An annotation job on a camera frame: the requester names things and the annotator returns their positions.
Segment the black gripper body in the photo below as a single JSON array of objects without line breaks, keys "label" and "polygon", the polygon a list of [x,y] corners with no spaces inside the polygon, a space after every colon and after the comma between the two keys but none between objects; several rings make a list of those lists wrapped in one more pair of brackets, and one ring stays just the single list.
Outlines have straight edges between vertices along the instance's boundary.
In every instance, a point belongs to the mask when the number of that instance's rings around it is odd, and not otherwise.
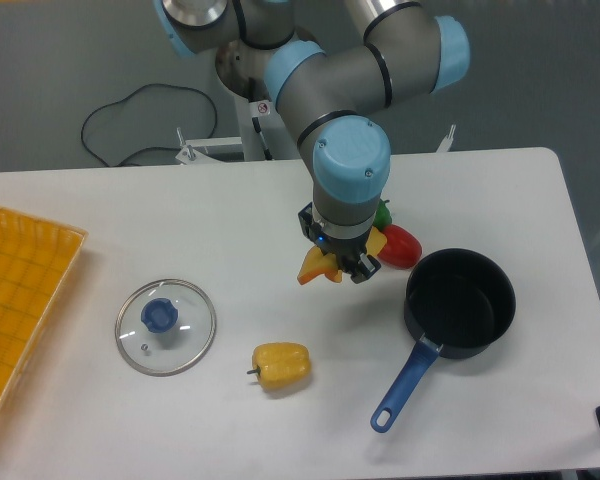
[{"label": "black gripper body", "polygon": [[370,236],[373,218],[356,225],[338,225],[323,218],[312,207],[312,239],[308,239],[323,253],[333,253],[341,266],[350,266],[352,260],[366,253],[366,242]]}]

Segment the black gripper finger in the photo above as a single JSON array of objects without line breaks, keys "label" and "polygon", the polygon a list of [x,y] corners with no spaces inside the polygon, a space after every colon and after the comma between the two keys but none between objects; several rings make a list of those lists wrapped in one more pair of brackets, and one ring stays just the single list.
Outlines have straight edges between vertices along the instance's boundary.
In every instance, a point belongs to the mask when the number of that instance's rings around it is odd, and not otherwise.
[{"label": "black gripper finger", "polygon": [[313,215],[312,215],[312,207],[311,203],[308,203],[299,213],[298,219],[301,227],[302,234],[307,239],[312,239],[312,225],[313,225]]},{"label": "black gripper finger", "polygon": [[355,284],[366,282],[381,269],[380,262],[372,255],[361,253],[351,261],[348,273]]}]

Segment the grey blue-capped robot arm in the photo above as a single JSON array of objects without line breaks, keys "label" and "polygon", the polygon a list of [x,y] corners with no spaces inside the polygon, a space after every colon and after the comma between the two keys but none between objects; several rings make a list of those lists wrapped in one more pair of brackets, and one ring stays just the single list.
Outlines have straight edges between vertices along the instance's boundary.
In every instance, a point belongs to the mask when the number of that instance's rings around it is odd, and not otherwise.
[{"label": "grey blue-capped robot arm", "polygon": [[418,1],[350,1],[359,46],[330,55],[304,40],[290,1],[158,1],[174,49],[198,54],[229,44],[264,59],[257,75],[313,181],[299,215],[304,236],[332,258],[329,277],[370,279],[379,262],[367,242],[390,172],[391,147],[371,115],[460,81],[470,43],[450,16]]}]

